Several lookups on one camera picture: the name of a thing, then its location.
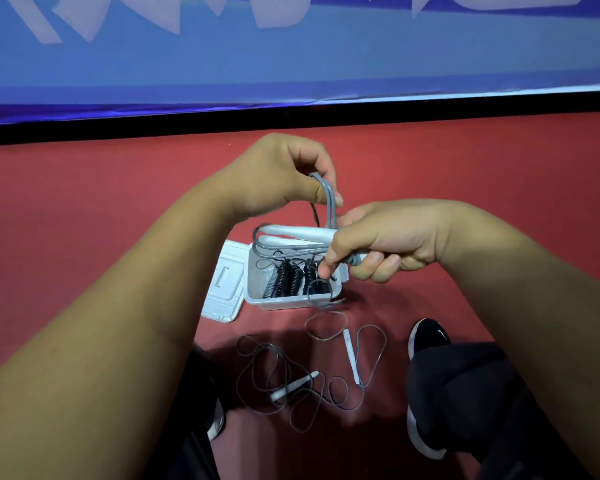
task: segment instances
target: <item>white plastic container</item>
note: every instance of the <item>white plastic container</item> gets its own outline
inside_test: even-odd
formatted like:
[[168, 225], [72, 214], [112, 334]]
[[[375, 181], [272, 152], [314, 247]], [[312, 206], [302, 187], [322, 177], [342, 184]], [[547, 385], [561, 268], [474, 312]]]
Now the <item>white plastic container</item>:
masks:
[[[202, 316], [218, 322], [232, 322], [238, 316], [243, 300], [263, 310], [312, 306], [307, 297], [302, 295], [263, 299], [264, 289], [275, 270], [273, 266], [258, 269], [256, 266], [258, 261], [260, 267], [267, 264], [261, 259], [254, 254], [250, 244], [225, 241], [209, 285]], [[313, 303], [327, 303], [329, 299], [337, 298], [342, 291], [342, 284], [349, 281], [349, 268], [346, 264], [342, 264], [333, 275], [336, 278], [335, 282], [331, 282], [333, 295], [311, 295]]]

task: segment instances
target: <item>person's left hand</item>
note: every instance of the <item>person's left hand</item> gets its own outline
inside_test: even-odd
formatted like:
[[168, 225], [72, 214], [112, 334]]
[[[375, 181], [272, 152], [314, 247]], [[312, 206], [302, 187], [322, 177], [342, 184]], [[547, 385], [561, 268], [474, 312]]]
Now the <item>person's left hand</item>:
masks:
[[268, 134], [216, 175], [232, 193], [238, 217], [247, 219], [293, 200], [326, 204], [322, 186], [308, 176], [311, 171], [331, 184], [336, 204], [342, 206], [329, 154], [320, 143], [300, 136]]

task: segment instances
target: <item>container lid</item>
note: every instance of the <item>container lid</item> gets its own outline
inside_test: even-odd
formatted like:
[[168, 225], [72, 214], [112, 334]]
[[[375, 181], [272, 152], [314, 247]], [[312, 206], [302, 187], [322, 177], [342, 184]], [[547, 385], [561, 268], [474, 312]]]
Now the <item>container lid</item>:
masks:
[[244, 274], [249, 245], [225, 241], [211, 279], [202, 316], [218, 322], [235, 320], [244, 301]]

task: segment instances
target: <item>floor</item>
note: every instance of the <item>floor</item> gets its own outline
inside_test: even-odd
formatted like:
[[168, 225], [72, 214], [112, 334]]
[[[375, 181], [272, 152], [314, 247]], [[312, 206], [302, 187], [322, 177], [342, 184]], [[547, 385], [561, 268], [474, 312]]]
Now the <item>floor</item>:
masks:
[[[468, 201], [600, 279], [600, 113], [293, 133], [326, 145], [345, 209], [413, 197]], [[0, 364], [179, 195], [261, 134], [0, 147]], [[293, 203], [267, 220], [311, 225], [312, 215], [307, 204]], [[230, 238], [250, 242], [258, 222], [240, 224]], [[471, 458], [429, 461], [408, 441], [406, 341], [423, 317], [438, 319], [456, 341], [488, 340], [488, 332], [437, 266], [386, 285], [352, 281], [345, 288], [352, 332], [376, 324], [387, 333], [388, 346], [363, 407], [343, 413], [323, 406], [304, 435], [290, 428], [284, 413], [259, 417], [237, 407], [233, 381], [244, 359], [235, 351], [236, 338], [256, 334], [310, 369], [352, 382], [342, 339], [309, 339], [303, 330], [309, 310], [263, 312], [244, 305], [231, 324], [201, 321], [196, 342], [217, 364], [232, 409], [213, 443], [224, 480], [472, 477], [477, 465]], [[319, 323], [323, 332], [334, 326], [332, 317]], [[363, 375], [380, 345], [373, 331], [363, 336]]]

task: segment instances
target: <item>black frame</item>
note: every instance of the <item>black frame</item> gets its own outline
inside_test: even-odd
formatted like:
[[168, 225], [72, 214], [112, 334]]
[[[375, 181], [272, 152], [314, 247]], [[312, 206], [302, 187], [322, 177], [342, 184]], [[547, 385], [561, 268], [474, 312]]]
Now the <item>black frame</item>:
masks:
[[600, 111], [600, 91], [124, 116], [0, 125], [0, 145]]

